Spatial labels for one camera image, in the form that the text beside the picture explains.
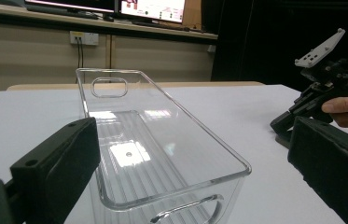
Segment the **finger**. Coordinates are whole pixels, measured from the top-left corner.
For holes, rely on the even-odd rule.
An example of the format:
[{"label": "finger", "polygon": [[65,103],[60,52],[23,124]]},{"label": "finger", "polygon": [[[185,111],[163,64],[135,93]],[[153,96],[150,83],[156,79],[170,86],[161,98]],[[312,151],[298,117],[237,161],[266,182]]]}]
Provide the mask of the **finger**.
[{"label": "finger", "polygon": [[325,113],[348,112],[348,97],[338,97],[322,104],[322,111]]},{"label": "finger", "polygon": [[348,113],[344,114],[331,114],[330,115],[336,123],[342,128],[348,128]]}]

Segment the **electrical outlet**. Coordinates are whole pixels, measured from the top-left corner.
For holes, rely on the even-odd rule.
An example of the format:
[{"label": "electrical outlet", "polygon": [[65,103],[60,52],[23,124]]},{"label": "electrical outlet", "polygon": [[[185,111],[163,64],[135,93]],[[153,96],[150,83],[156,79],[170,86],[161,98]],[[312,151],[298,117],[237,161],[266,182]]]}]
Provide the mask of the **electrical outlet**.
[{"label": "electrical outlet", "polygon": [[84,40],[86,45],[98,45],[99,36],[94,33],[84,33]]},{"label": "electrical outlet", "polygon": [[210,45],[207,50],[208,53],[215,53],[216,52],[216,46]]},{"label": "electrical outlet", "polygon": [[69,32],[71,44],[83,44],[97,46],[99,43],[99,35],[94,33],[85,33],[79,31]]}]

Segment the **black device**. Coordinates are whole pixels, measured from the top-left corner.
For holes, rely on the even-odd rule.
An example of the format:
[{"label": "black device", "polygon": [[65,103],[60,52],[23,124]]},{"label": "black device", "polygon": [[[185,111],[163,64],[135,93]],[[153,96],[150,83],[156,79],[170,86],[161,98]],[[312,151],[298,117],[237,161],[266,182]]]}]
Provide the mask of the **black device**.
[{"label": "black device", "polygon": [[348,133],[317,119],[296,117],[287,160],[348,224]]},{"label": "black device", "polygon": [[187,31],[187,32],[190,31],[190,28],[188,28],[188,27],[172,26],[172,25],[159,24],[159,23],[146,22],[146,21],[132,21],[132,24],[146,26],[146,27],[155,27],[155,28],[161,28],[161,29],[176,30],[176,31]]},{"label": "black device", "polygon": [[113,13],[115,0],[24,0],[30,11],[95,19],[92,12]]},{"label": "black device", "polygon": [[348,97],[348,60],[333,62],[325,59],[344,33],[343,29],[339,29],[334,36],[295,61],[297,66],[304,67],[301,74],[313,81],[313,84],[301,93],[288,111],[270,123],[277,133],[276,140],[282,145],[289,147],[291,128],[296,117],[314,118],[330,123],[333,119],[322,111],[322,104],[336,97]]},{"label": "black device", "polygon": [[100,159],[95,118],[65,125],[0,180],[0,224],[64,223]]}]

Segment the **table surface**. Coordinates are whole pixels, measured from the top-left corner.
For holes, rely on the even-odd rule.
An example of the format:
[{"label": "table surface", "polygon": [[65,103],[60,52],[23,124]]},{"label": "table surface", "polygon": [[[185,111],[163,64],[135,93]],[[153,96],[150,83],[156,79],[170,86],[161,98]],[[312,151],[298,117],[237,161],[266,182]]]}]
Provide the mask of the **table surface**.
[{"label": "table surface", "polygon": [[[282,85],[164,89],[252,166],[229,224],[344,223],[303,181],[287,161],[287,149],[274,140],[270,122],[293,105],[298,91]],[[11,164],[82,118],[78,90],[0,91],[0,178],[7,182]],[[88,190],[66,223],[93,223]]]},{"label": "table surface", "polygon": [[[158,82],[162,88],[169,87],[228,87],[228,86],[261,86],[256,81],[218,81],[218,82]],[[20,84],[7,88],[8,91],[29,90],[77,90],[77,84]]]}]

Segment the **transparent storage container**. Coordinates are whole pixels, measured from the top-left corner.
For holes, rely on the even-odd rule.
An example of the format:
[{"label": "transparent storage container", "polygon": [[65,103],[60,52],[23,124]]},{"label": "transparent storage container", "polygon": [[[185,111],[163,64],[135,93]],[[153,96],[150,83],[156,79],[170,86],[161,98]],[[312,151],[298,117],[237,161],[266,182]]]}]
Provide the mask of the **transparent storage container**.
[{"label": "transparent storage container", "polygon": [[77,82],[101,149],[95,223],[227,222],[246,160],[140,71],[80,68]]}]

